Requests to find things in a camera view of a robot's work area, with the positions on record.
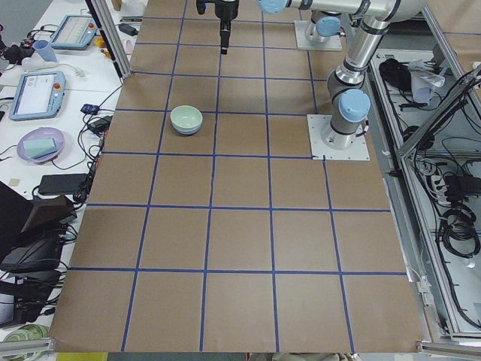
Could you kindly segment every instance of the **metal bracket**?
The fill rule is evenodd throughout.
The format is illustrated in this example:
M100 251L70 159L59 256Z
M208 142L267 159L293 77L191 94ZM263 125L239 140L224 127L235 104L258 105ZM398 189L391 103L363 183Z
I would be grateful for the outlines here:
M33 353L42 351L53 351L55 339L42 338L31 341L10 341L0 342L0 356L18 355L21 353Z
M420 352L432 355L460 357L462 359L481 360L481 347L461 346L459 344L435 344L421 341L418 343Z
M369 152L365 137L362 135L354 139L352 145L345 150L335 150L327 146L321 139L321 131L329 124L332 115L307 115L309 125L310 149L313 159L319 160L364 160L368 161ZM362 132L359 126L357 133Z
M298 49L302 50L325 50L325 51L341 51L343 45L340 42L339 35L331 36L323 43L312 43L307 40L304 34L309 25L310 20L296 20L294 22L295 39L298 42Z

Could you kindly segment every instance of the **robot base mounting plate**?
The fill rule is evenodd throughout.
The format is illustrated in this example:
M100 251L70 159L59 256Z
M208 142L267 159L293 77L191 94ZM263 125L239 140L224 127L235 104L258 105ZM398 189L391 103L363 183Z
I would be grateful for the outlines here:
M365 137L362 135L354 139L351 146L345 150L335 150L326 145L321 138L321 132L331 121L331 115L307 115L309 125L310 150L313 159L318 160L364 160L368 161L369 152ZM359 126L357 133L362 132Z
M339 35L331 36L327 41L322 43L313 43L307 40L304 34L309 25L307 20L294 21L295 39L298 42L298 49L302 50L325 50L325 51L341 51L343 45L340 42Z

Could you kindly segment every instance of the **black bag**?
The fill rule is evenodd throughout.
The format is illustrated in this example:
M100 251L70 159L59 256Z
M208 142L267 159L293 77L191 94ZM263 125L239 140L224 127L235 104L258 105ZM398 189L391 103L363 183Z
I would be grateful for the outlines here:
M402 90L411 91L411 73L406 65L396 59L387 59L379 65L379 72L386 83Z

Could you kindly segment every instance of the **light green bowl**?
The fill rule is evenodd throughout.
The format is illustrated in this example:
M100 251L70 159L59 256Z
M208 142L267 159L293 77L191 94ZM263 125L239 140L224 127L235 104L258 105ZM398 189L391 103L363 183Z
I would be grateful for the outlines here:
M202 126L202 113L190 105L181 105L171 112L172 126L180 134L191 135Z

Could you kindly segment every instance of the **blue tape grid line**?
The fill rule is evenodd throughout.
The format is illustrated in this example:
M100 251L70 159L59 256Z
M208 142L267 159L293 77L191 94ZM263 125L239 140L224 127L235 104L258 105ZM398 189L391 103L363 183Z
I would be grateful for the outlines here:
M339 270L340 291L342 293L344 313L346 315L347 333L349 336L349 344L351 347L351 352L355 353L354 340L352 339L351 322L349 320L349 309L347 307L346 289L344 287L343 270L340 262L339 246L337 244L337 233L336 233L336 225L334 221L334 212L332 210L332 200L331 200L331 190L329 188L328 168L327 168L327 165L325 164L325 159L322 161L322 167L324 169L325 188L328 195L329 213L331 215L332 236L334 239L334 249L336 251L337 267Z
M152 20L182 20L182 19L185 19L185 20L194 20L194 21L210 21L212 23L218 23L219 20L218 19L208 19L208 18L205 18L205 17L199 17L199 18L196 18L196 17L185 17L185 18L181 18L181 17L144 17L144 19L152 19ZM254 24L262 24L263 22L266 22L266 23L271 23L271 24L284 24L284 25L292 25L292 23L289 23L289 22L285 22L285 21L270 21L270 20L265 20L264 19L264 14L262 14L262 20L242 20L242 19L236 19L235 20L236 23L254 23Z
M186 14L186 9L187 9L187 0L184 0L184 8L183 8L183 15L184 16ZM173 65L173 68L172 68L172 72L174 72L175 65L177 64L177 57L179 55L179 48L180 48L180 35L182 34L182 28L183 28L183 20L180 24L179 38L178 38L178 42L177 42L177 49L176 49L176 52L175 52L174 65ZM159 144L157 146L157 153L160 153L160 147L162 145L162 138L163 138L163 133L164 133L164 128L165 128L165 118L167 116L168 103L169 103L169 100L170 100L170 97L171 97L173 82L174 82L174 77L171 77L171 82L169 83L169 88L168 88L168 95L167 95L167 99L165 101L164 121L162 122L162 129L161 129L161 132L160 132ZM155 166L154 166L154 169L153 169L153 174L152 174L152 180L151 180L151 183L150 183L149 200L148 200L147 209L146 209L146 212L145 212L144 226L143 226L143 229L142 229L142 236L141 236L141 243L139 244L138 255L137 255L137 263L136 263L135 268L139 268L140 265L141 265L142 248L144 246L145 233L146 233L146 230L147 230L147 221L149 219L149 212L150 212L150 207L148 207L148 205L150 205L150 203L152 201L153 190L154 190L154 187L155 187L155 184L156 184L156 173L157 173L157 167L159 166L159 158L160 158L160 155L157 154L156 155L156 163L155 163ZM129 310L127 312L126 327L125 327L124 333L123 333L121 351L126 350L127 338L129 336L130 319L131 319L131 316L132 316L132 307L133 307L133 304L134 304L135 290L136 290L136 287L137 287L137 279L138 279L138 271L135 271L134 280L132 282L132 291L131 291L131 294L130 294Z
M283 208L283 207L229 207L224 205L132 205L126 203L89 203L87 207L172 208L172 209L221 209L227 211L297 211L297 212L345 212L345 213L391 213L389 209L344 208Z
M390 212L389 209L334 209L332 207L331 203L331 193L329 189L329 182L328 182L328 173L327 173L327 167L325 164L325 159L322 161L322 166L324 168L325 172L325 183L326 183L326 189L327 189L327 194L328 194L328 208L323 209L311 209L311 208L275 208L273 207L273 201L272 201L272 178L271 178L271 159L311 159L308 156L302 157L302 156L272 156L271 155L271 149L270 149L270 136L269 136L269 117L272 116L290 116L290 117L303 117L304 114L272 114L269 113L268 110L268 79L269 80L299 80L299 81L309 81L312 86L312 94L313 94L313 102L314 106L316 109L316 113L318 112L317 109L317 103L316 103L316 88L315 84L317 82L325 82L325 79L314 79L313 76L313 66L310 58L310 53L307 52L307 59L309 63L309 69L310 69L310 79L304 79L304 78L268 78L267 77L267 66L266 66L266 50L267 49L276 49L276 50L297 50L294 48L288 48L288 47L267 47L265 44L265 24L266 23L277 23L277 24L289 24L291 23L282 23L282 22L267 22L264 19L264 14L262 14L262 21L249 21L249 20L239 20L240 22L243 23L261 23L262 24L262 43L263 45L261 47L258 46L231 46L231 47L243 47L243 48L259 48L262 49L263 52L263 59L264 59L264 77L234 77L234 76L225 76L221 75L221 66L222 66L222 57L219 55L219 71L218 75L193 75L193 74L176 74L175 68L177 66L177 59L178 59L178 54L179 54L179 49L180 46L206 46L206 47L218 47L219 45L202 45L202 44L183 44L180 42L182 31L183 31L183 26L184 26L184 21L185 20L190 20L185 17L186 15L186 9L187 9L188 2L185 0L184 2L184 9L183 9L183 17L178 18L178 20L181 20L180 24L180 32L178 36L178 41L176 44L172 43L142 43L138 42L138 44L170 44L170 45L176 45L176 53L174 57L174 65L172 68L171 73L156 73L156 72L148 72L148 71L135 71L138 74L148 74L148 75L153 75L153 76L170 76L170 84L169 84L169 90L168 90L168 97L166 100L165 104L165 109L164 110L150 110L150 109L129 109L129 108L121 108L117 109L118 111L147 111L147 112L158 112L158 113L164 113L163 114L163 124L162 124L162 130L161 130L161 136L159 139L159 144L157 147L157 152L156 153L148 153L148 152L143 152L143 153L135 153L135 152L104 152L106 154L141 154L141 155L151 155L156 157L156 165L153 170L153 177L152 177L152 182L151 182L151 187L150 187L150 194L148 198L148 203L146 205L130 205L130 204L89 204L89 207L92 206L97 206L97 207L136 207L136 208L146 208L146 214L144 218L144 225L143 225L143 230L141 234L141 242L139 245L139 250L138 250L138 258L136 261L136 265L134 268L116 268L116 267L70 267L71 270L75 271L111 271L111 272L134 272L134 280L132 283L132 291L131 291L131 297L130 297L130 302L129 302L129 310L127 314L127 320L126 320L126 327L124 330L124 335L123 335L123 343L122 343L122 348L121 350L124 351L126 348L126 342L128 339L128 333L129 333L129 324L130 324L130 319L132 316L132 308L133 308L133 303L134 303L134 298L135 298L135 289L137 285L137 279L138 279L138 273L139 272L170 272L170 273L194 273L194 274L203 274L203 287L202 287L202 305L201 305L201 328L200 328L200 335L199 335L199 351L203 351L204 349L204 323L205 323L205 308L206 308L206 294L207 294L207 276L209 274L245 274L245 275L272 275L272 287L273 287L273 307L274 307L274 331L275 331L275 342L276 342L276 349L277 351L280 351L280 341L279 341L279 326L278 326L278 318L277 318L277 289L276 289L276 276L277 275L337 275L340 278L340 287L341 287L341 292L342 292L342 297L343 297L343 308L345 312L345 317L346 317L346 326L348 330L348 335L349 335L349 343L352 352L355 352L355 345L354 341L352 338L352 330L350 326L350 320L349 320L349 310L348 310L348 305L347 305L347 300L346 300L346 291L345 291L345 286L343 282L343 276L350 275L350 276L360 276L360 275L370 275L370 276L406 276L406 272L344 272L342 271L342 266L340 263L340 255L339 255L339 249L337 245L337 236L336 236L336 229L335 229L335 221L334 221L334 213L336 212L379 212L379 213L387 213ZM146 17L147 19L170 19L172 20L173 18L161 18L161 17ZM201 21L218 21L218 20L206 20L203 19ZM165 123L166 123L166 117L168 113L168 105L169 105L169 100L171 97L171 91L172 91L172 86L174 82L174 78L177 76L187 76L187 77L217 77L218 82L217 82L217 97L216 97L216 110L215 111L205 111L207 114L215 114L215 126L214 126L214 138L213 138L213 153L212 154L182 154L182 153L161 153L161 145L162 145L162 139L165 131ZM265 113L239 113L239 112L229 112L229 111L219 111L219 95L220 95L220 81L221 78L240 78L240 79L256 79L256 80L263 80L264 81L264 86L265 86ZM236 155L236 154L216 154L216 130L217 130L217 123L218 123L218 118L220 114L252 114L252 115L265 115L266 116L266 129L267 129L267 145L268 145L268 152L266 156L248 156L248 155ZM209 205L205 206L198 206L198 205L153 205L152 204L152 197L153 197L153 190L155 187L155 182L156 182L156 171L159 166L159 162L162 160L162 156L206 156L206 157L212 157L213 158L213 163L212 163L212 174L211 174L211 185L210 185L210 201ZM268 208L248 208L248 207L217 207L213 206L213 186L214 186L214 177L215 177L215 167L216 167L216 158L217 157L249 157L249 158L261 158L261 159L267 159L267 164L268 164L268 189L269 189L269 207ZM207 237L206 237L206 247L205 247L205 255L204 255L204 268L203 269L177 269L177 268L141 268L141 254L142 254L142 249L144 245L144 237L146 234L147 230L147 221L149 217L149 212L151 208L180 208L180 209L206 209L208 210L208 218L207 218ZM269 211L270 215L270 231L271 231L271 270L230 270L230 269L209 269L208 268L208 257L209 257L209 242L210 242L210 223L211 223L211 217L212 217L212 210L216 209L226 209L226 210L260 210L260 211ZM329 212L331 216L331 227L332 227L332 232L333 232L333 239L334 239L334 247L336 251L336 257L337 257L337 271L296 271L296 270L277 270L276 269L276 264L275 264L275 253L274 253L274 212L275 211L317 211L317 212Z
M272 301L274 311L274 340L276 343L276 352L280 351L279 345L279 318L277 316L277 287L276 287L276 255L274 247L274 216L272 212L272 170L271 170L271 138L269 136L269 104L268 104L268 70L266 65L265 55L265 24L264 13L262 13L262 59L263 59L263 72L264 72L264 101L265 101L265 126L267 136L267 150L268 150L268 189L269 189L269 229L271 237L271 265L272 265Z
M149 272L149 273L202 273L236 275L321 275L321 276L402 276L406 272L353 272L353 271L296 271L296 270L259 270L259 269L203 269L203 268L144 268L144 267L81 267L73 266L69 271L82 272Z
M210 195L209 195L209 213L207 215L207 239L205 242L205 258L204 258L204 279L202 284L202 305L201 305L201 328L198 350L202 352L204 350L204 326L205 326L205 304L207 293L207 269L209 262L209 243L210 243L210 225L212 220L212 206L213 206L213 186L214 178L216 175L216 148L217 148L217 125L219 121L219 98L220 98L220 69L222 66L222 55L219 54L219 70L217 79L217 94L216 94L216 117L214 120L213 130L213 147L212 152L214 157L212 158L212 175L210 179Z
M218 78L221 79L247 79L247 80L284 80L284 81L308 81L310 83L315 82L326 82L327 79L319 78L315 79L311 76L310 79L306 77L248 77L246 75L209 75L209 74L184 74L184 73L158 73L156 71L132 71L134 74L146 74L146 75L159 75L159 76L175 76L175 77L211 77L211 78Z

